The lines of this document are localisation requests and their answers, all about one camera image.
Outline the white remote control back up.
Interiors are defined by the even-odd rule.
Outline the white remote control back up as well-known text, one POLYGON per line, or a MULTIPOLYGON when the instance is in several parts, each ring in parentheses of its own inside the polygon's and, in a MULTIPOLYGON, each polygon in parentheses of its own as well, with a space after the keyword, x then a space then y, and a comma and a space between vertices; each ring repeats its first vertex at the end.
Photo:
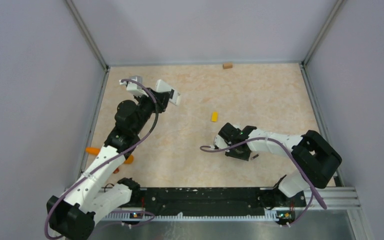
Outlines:
POLYGON ((155 91, 157 93, 169 93, 169 102, 175 106, 179 106, 181 103, 181 93, 169 85, 162 79, 158 79, 155 85, 155 91))

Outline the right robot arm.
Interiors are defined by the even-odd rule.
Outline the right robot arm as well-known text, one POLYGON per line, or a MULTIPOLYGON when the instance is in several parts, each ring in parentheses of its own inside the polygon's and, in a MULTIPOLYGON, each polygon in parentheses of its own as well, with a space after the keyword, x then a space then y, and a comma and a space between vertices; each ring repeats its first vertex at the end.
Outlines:
POLYGON ((273 192, 273 200, 279 206, 287 206, 303 190, 326 188, 342 163, 342 157, 315 130, 291 135, 250 125, 239 129, 226 123, 215 136, 214 146, 225 149, 228 157, 245 161, 262 152, 290 158, 296 170, 287 174, 273 192))

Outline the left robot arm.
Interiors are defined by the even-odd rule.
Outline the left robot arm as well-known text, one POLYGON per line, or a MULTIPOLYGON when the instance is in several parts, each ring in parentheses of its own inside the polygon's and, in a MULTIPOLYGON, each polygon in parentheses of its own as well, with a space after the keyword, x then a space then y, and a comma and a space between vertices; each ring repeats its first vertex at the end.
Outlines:
POLYGON ((134 207, 140 202, 141 194, 129 178, 105 193, 99 192, 116 168, 151 134, 168 104, 180 104, 181 94, 170 86, 144 87, 130 93, 134 99, 118 104, 115 126, 91 165, 61 196, 48 200, 44 224, 48 240, 86 240, 98 222, 116 208, 124 204, 134 207))

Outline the yellow block centre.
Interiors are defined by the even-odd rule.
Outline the yellow block centre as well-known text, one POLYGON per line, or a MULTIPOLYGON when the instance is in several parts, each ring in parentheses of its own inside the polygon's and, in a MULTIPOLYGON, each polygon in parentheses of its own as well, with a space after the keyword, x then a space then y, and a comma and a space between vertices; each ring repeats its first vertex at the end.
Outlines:
POLYGON ((218 112, 212 112, 210 120, 211 122, 216 123, 218 121, 218 112))

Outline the orange cone toy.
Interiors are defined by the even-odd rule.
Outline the orange cone toy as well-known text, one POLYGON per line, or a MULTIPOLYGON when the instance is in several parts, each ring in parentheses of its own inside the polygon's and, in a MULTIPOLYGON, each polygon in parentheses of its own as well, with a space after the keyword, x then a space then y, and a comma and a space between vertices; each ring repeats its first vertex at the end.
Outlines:
MULTIPOLYGON (((100 152, 100 148, 95 148, 95 147, 86 147, 85 152, 88 153, 89 155, 97 156, 100 152)), ((124 162, 123 164, 132 164, 134 162, 134 156, 130 155, 124 162)))

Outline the brown wooden block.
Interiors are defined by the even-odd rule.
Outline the brown wooden block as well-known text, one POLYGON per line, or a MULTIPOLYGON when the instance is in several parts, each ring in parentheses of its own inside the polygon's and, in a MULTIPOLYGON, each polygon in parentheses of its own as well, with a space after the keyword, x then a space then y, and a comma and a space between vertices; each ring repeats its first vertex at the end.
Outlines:
POLYGON ((233 63, 232 62, 226 62, 226 63, 222 64, 222 68, 224 70, 231 69, 232 67, 233 67, 233 63))

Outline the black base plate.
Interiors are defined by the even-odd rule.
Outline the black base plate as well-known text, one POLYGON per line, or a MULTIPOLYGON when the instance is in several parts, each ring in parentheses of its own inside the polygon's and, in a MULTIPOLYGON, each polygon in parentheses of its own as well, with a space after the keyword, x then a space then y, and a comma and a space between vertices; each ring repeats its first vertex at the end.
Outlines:
POLYGON ((303 192, 288 198, 278 189, 261 187, 148 187, 134 190, 123 210, 145 210, 157 217, 263 216, 271 210, 304 208, 303 192))

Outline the left aluminium frame post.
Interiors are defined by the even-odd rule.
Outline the left aluminium frame post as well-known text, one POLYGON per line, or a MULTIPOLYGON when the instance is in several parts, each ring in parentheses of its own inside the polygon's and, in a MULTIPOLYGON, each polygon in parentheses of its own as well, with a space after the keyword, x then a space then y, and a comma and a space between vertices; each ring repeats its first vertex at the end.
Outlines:
POLYGON ((77 28, 79 29, 80 33, 82 34, 86 44, 88 45, 89 49, 91 50, 92 54, 96 58, 96 60, 99 62, 100 66, 104 69, 104 71, 107 71, 109 69, 109 65, 104 60, 104 57, 101 53, 101 51, 98 48, 98 45, 96 44, 91 32, 89 31, 89 28, 87 27, 86 23, 84 22, 81 13, 79 12, 75 2, 73 0, 64 0, 63 1, 69 10, 70 14, 72 15, 72 18, 77 25, 77 28))

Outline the aluminium frame post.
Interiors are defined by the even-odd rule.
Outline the aluminium frame post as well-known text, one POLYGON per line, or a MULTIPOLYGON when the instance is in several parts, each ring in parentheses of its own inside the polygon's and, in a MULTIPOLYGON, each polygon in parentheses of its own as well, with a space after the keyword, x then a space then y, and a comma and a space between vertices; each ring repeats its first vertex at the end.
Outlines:
POLYGON ((99 62, 100 66, 104 69, 104 71, 107 71, 109 69, 109 65, 104 60, 104 57, 101 53, 101 51, 98 48, 98 45, 96 44, 91 32, 89 31, 89 28, 87 27, 86 23, 84 22, 81 13, 79 12, 75 2, 73 0, 64 0, 63 1, 69 10, 70 14, 72 15, 72 18, 77 25, 77 28, 79 29, 80 33, 82 34, 86 44, 88 45, 89 49, 91 50, 92 54, 96 58, 96 60, 99 62))
POLYGON ((318 50, 320 44, 322 43, 322 41, 324 40, 324 38, 328 34, 330 28, 334 24, 335 19, 337 18, 337 16, 339 15, 339 13, 341 12, 342 8, 344 7, 344 5, 346 3, 347 3, 347 0, 336 0, 335 1, 331 11, 327 15, 323 25, 321 26, 316 38, 314 39, 311 47, 309 48, 307 54, 305 55, 305 58, 301 62, 303 68, 306 68, 308 66, 308 64, 311 62, 314 54, 318 50))

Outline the right aluminium frame post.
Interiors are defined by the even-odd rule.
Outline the right aluminium frame post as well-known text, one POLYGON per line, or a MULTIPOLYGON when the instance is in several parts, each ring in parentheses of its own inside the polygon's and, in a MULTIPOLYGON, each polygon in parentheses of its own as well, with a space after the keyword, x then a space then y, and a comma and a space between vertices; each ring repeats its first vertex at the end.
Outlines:
POLYGON ((344 7, 344 5, 346 3, 347 3, 347 0, 336 0, 335 1, 331 11, 327 15, 323 25, 321 26, 316 38, 314 39, 311 47, 309 48, 307 54, 305 55, 305 58, 301 62, 303 68, 306 68, 308 66, 308 64, 311 62, 314 54, 318 50, 320 44, 322 43, 322 41, 324 40, 324 38, 328 34, 330 28, 334 24, 335 19, 337 18, 337 16, 339 15, 339 13, 341 12, 342 8, 344 7))

